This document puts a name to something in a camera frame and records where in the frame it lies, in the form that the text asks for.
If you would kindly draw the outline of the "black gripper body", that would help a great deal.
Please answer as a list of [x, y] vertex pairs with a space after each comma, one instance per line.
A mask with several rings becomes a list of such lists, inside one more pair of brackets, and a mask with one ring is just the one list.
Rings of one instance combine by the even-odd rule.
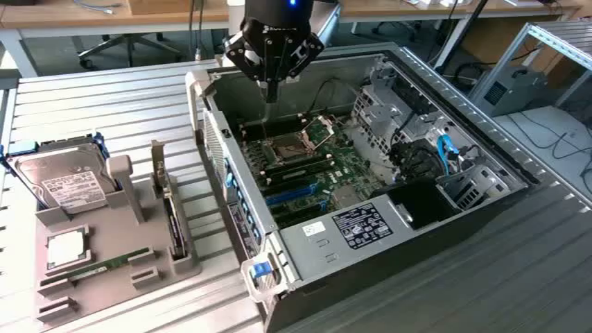
[[312, 1], [250, 0], [245, 1], [240, 30], [244, 36], [262, 34], [264, 27], [276, 31], [294, 31], [304, 37], [310, 34], [309, 18]]

